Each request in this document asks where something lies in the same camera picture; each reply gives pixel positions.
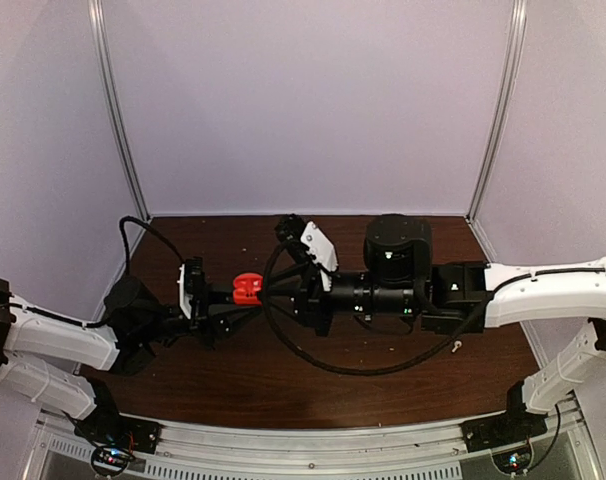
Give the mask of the red round earbud charging case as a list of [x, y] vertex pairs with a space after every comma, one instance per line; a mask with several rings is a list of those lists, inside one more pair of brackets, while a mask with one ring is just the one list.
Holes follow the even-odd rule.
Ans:
[[259, 298], [263, 287], [263, 276], [248, 272], [236, 276], [232, 283], [232, 299], [240, 306], [261, 306]]

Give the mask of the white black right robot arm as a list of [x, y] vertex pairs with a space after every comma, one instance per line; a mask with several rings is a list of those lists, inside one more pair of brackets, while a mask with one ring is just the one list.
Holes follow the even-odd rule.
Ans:
[[421, 218], [384, 214], [365, 231], [361, 272], [340, 269], [331, 240], [313, 222], [290, 214], [276, 226], [277, 254], [290, 268], [267, 265], [258, 288], [265, 313], [283, 293], [279, 282], [297, 277], [285, 291], [293, 317], [326, 335], [338, 313], [378, 314], [419, 320], [443, 331], [447, 344], [466, 332], [535, 320], [583, 318], [572, 341], [538, 372], [511, 388], [507, 411], [496, 419], [502, 440], [518, 440], [577, 385], [606, 365], [606, 256], [551, 266], [499, 263], [433, 264], [432, 230]]

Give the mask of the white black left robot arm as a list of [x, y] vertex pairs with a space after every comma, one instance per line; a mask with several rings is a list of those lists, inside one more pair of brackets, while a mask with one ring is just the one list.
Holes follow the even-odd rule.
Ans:
[[87, 419], [106, 444], [120, 442], [126, 421], [107, 407], [101, 388], [49, 361], [132, 376], [154, 359], [153, 344], [170, 346], [186, 336], [212, 343], [231, 334], [231, 316], [248, 318], [261, 310], [263, 278], [257, 273], [241, 274], [230, 287], [217, 289], [194, 258], [181, 265], [177, 284], [178, 303], [164, 305], [138, 278], [126, 275], [105, 298], [103, 318], [90, 322], [30, 303], [0, 278], [0, 385], [76, 420]]

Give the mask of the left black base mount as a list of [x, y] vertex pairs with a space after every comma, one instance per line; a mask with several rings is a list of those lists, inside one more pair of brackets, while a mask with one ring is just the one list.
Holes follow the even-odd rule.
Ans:
[[94, 409], [82, 420], [74, 420], [75, 434], [90, 442], [113, 445], [123, 449], [154, 454], [160, 438], [161, 425], [122, 415], [107, 385], [90, 379]]

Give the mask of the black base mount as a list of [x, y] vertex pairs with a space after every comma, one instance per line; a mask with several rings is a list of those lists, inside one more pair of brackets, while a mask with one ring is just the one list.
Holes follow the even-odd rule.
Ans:
[[82, 420], [74, 420], [75, 434], [90, 442], [113, 445], [123, 449], [154, 454], [160, 438], [161, 425], [122, 415], [107, 385], [90, 379], [94, 409]]
[[519, 381], [508, 390], [506, 410], [503, 413], [461, 424], [463, 440], [469, 453], [524, 442], [548, 431], [546, 414], [526, 411], [523, 386], [524, 382]]

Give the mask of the aluminium front rail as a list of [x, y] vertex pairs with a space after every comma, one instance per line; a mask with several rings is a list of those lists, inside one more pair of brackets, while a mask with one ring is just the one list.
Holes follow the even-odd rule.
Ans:
[[529, 479], [601, 479], [603, 470], [577, 400], [548, 430], [521, 444], [471, 452], [462, 419], [328, 430], [268, 430], [160, 422], [153, 453], [124, 479], [504, 479], [508, 452], [532, 448]]

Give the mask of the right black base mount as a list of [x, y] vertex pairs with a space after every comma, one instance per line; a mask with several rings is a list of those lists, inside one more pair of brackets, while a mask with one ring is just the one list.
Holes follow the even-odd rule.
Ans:
[[506, 410], [503, 413], [461, 424], [463, 440], [469, 453], [524, 442], [548, 431], [546, 414], [526, 411], [523, 386], [524, 382], [519, 381], [508, 390]]

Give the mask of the left aluminium frame post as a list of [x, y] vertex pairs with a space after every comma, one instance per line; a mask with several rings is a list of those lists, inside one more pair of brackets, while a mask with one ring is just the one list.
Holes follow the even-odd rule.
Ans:
[[103, 2], [100, 0], [89, 0], [87, 6], [99, 74], [107, 106], [108, 119], [115, 140], [118, 158], [123, 169], [126, 185], [134, 203], [137, 217], [141, 220], [150, 220], [150, 212], [134, 164], [132, 150], [119, 102], [105, 24]]

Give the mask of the aluminium frame post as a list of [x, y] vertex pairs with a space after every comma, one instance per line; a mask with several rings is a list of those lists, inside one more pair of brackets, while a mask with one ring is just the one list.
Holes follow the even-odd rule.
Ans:
[[115, 140], [118, 158], [123, 169], [126, 185], [134, 203], [137, 217], [141, 220], [150, 220], [150, 212], [134, 164], [132, 150], [119, 102], [105, 24], [103, 2], [100, 0], [89, 0], [87, 6], [99, 74], [107, 106], [108, 119]]
[[484, 149], [481, 168], [466, 215], [466, 219], [470, 225], [476, 223], [479, 217], [506, 126], [526, 37], [527, 6], [528, 2], [526, 0], [514, 0], [512, 2], [504, 63], [496, 104]]

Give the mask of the right aluminium frame post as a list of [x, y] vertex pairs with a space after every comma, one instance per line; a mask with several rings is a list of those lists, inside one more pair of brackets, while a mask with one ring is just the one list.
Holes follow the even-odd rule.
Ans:
[[526, 0], [514, 0], [512, 2], [504, 63], [496, 104], [484, 149], [481, 168], [466, 215], [466, 219], [470, 225], [476, 223], [479, 217], [506, 126], [526, 37], [527, 6], [528, 2]]

